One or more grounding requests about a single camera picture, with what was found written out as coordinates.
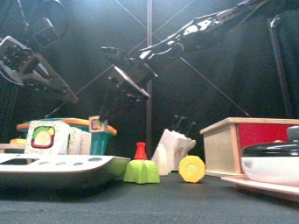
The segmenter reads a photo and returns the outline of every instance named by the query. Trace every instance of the yellow lemon slice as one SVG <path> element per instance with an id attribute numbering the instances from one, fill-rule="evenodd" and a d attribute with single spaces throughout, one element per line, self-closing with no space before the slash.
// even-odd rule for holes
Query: yellow lemon slice
<path id="1" fill-rule="evenodd" d="M 198 183 L 206 174 L 206 165 L 196 156 L 187 156 L 179 165 L 179 173 L 186 182 Z"/>

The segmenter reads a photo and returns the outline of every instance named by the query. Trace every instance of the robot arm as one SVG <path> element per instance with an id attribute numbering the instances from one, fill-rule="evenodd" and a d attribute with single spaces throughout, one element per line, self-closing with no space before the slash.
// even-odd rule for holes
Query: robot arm
<path id="1" fill-rule="evenodd" d="M 215 46 L 224 39 L 230 29 L 242 24 L 254 14 L 271 18 L 283 11 L 291 11 L 298 8 L 298 0 L 246 0 L 228 10 L 196 17 L 166 40 L 142 49 L 139 57 L 134 60 L 131 59 L 127 63 L 130 66 L 120 66 L 124 69 L 122 75 L 119 72 L 114 72 L 110 79 L 119 88 L 123 87 L 127 95 L 134 95 L 138 99 L 148 98 L 146 94 L 136 94 L 144 92 L 142 88 L 136 91 L 136 87 L 132 88 L 126 82 L 128 74 L 131 81 L 140 85 L 146 84 L 156 76 L 162 68 L 172 63 L 184 53 Z"/>

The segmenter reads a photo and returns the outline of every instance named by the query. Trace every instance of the pot lid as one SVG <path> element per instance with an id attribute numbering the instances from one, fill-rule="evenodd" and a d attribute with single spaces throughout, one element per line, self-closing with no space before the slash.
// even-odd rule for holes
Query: pot lid
<path id="1" fill-rule="evenodd" d="M 246 147 L 242 157 L 299 157 L 299 143 L 266 143 Z"/>

